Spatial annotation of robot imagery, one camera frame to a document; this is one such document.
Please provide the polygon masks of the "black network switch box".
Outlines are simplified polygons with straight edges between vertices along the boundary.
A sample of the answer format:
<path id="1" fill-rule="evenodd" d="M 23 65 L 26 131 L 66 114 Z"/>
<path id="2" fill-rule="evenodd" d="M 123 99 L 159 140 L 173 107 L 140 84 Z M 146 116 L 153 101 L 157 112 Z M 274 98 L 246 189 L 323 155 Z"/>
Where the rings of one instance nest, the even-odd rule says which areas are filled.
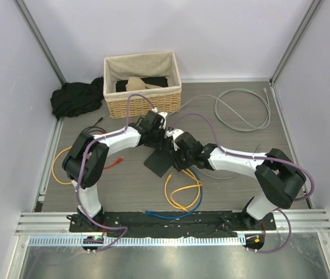
<path id="1" fill-rule="evenodd" d="M 158 177 L 163 177 L 173 167 L 173 151 L 156 149 L 144 161 L 144 166 Z"/>

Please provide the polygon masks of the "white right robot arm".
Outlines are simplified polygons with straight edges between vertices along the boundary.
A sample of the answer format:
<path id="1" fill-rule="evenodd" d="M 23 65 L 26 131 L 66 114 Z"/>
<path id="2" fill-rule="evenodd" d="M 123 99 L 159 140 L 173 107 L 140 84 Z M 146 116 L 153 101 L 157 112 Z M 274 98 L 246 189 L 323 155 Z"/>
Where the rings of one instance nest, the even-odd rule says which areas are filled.
<path id="1" fill-rule="evenodd" d="M 196 166 L 211 171 L 231 171 L 257 180 L 261 193 L 241 212 L 241 222 L 250 230 L 257 228 L 276 208 L 289 209 L 306 182 L 303 171 L 279 149 L 248 153 L 216 144 L 202 145 L 189 132 L 179 129 L 166 132 L 166 137 L 178 171 Z"/>

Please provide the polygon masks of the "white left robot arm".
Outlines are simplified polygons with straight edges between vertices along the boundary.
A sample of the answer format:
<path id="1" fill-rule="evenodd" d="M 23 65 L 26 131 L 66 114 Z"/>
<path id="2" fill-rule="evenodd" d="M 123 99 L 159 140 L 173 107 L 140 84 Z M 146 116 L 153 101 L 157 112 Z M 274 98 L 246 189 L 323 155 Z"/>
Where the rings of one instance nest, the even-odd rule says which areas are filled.
<path id="1" fill-rule="evenodd" d="M 166 133 L 168 113 L 150 110 L 145 117 L 114 132 L 91 135 L 81 132 L 66 155 L 62 168 L 74 185 L 78 213 L 82 224 L 91 232 L 103 224 L 103 207 L 98 198 L 97 183 L 103 174 L 106 159 L 128 148 L 145 146 L 160 149 Z"/>

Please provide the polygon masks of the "beige object in basket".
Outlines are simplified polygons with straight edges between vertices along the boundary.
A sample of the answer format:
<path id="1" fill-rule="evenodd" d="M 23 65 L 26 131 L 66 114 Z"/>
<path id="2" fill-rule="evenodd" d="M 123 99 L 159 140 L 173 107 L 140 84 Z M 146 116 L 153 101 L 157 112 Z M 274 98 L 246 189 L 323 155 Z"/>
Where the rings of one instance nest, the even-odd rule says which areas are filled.
<path id="1" fill-rule="evenodd" d="M 158 85 L 147 84 L 139 77 L 130 77 L 128 79 L 127 84 L 125 85 L 125 88 L 126 91 L 140 91 L 157 89 L 162 87 Z"/>

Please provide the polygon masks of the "black cloth in basket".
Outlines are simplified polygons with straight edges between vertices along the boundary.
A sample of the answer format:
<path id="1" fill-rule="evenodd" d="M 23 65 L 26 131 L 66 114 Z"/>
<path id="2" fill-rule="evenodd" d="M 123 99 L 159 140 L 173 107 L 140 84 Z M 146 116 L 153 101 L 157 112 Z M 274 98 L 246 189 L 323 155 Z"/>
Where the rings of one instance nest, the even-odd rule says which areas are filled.
<path id="1" fill-rule="evenodd" d="M 168 81 L 165 77 L 142 77 L 141 78 L 145 83 L 158 85 L 162 88 L 168 87 Z M 116 83 L 116 91 L 117 92 L 124 92 L 126 91 L 125 85 L 127 84 L 128 80 L 120 80 Z"/>

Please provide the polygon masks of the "wicker basket with liner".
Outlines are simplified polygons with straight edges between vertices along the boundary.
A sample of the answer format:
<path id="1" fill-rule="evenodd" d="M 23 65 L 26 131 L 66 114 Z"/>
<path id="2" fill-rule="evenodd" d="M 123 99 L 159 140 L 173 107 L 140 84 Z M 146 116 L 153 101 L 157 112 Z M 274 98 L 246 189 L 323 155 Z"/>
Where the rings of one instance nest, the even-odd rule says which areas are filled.
<path id="1" fill-rule="evenodd" d="M 145 115 L 152 106 L 175 112 L 182 84 L 173 51 L 112 56 L 104 59 L 103 97 L 110 117 Z"/>

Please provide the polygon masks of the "black cloth pile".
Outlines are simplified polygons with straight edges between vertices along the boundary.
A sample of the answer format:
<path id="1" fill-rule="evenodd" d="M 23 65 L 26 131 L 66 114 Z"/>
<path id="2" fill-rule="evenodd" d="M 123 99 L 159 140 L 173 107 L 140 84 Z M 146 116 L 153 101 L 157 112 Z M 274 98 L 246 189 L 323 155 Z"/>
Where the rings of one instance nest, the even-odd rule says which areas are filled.
<path id="1" fill-rule="evenodd" d="M 103 77 L 95 78 L 90 84 L 65 83 L 52 93 L 52 114 L 61 117 L 77 117 L 98 110 L 102 106 Z"/>

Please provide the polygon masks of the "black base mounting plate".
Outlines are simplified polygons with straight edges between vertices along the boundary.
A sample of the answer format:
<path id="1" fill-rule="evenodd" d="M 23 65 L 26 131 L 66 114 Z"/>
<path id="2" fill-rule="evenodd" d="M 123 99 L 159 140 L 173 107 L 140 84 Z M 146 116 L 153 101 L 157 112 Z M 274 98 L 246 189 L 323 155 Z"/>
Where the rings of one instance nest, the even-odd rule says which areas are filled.
<path id="1" fill-rule="evenodd" d="M 105 212 L 95 221 L 107 227 L 126 226 L 127 238 L 214 238 L 235 236 L 237 231 L 275 231 L 272 213 L 254 221 L 241 212 L 196 211 L 179 218 L 177 212 L 163 212 L 172 219 L 149 216 L 143 212 Z"/>

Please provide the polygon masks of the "aluminium front rail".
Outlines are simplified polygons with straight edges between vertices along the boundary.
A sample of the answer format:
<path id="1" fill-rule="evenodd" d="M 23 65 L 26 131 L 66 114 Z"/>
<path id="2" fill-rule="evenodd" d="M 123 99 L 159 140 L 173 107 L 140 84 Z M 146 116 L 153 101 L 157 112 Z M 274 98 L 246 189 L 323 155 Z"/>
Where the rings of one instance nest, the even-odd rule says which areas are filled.
<path id="1" fill-rule="evenodd" d="M 15 234 L 28 237 L 29 246 L 197 246 L 244 245 L 274 234 L 330 233 L 324 210 L 284 210 L 248 228 L 237 211 L 178 212 L 148 216 L 143 212 L 106 212 L 102 228 L 93 228 L 72 212 L 22 213 Z"/>

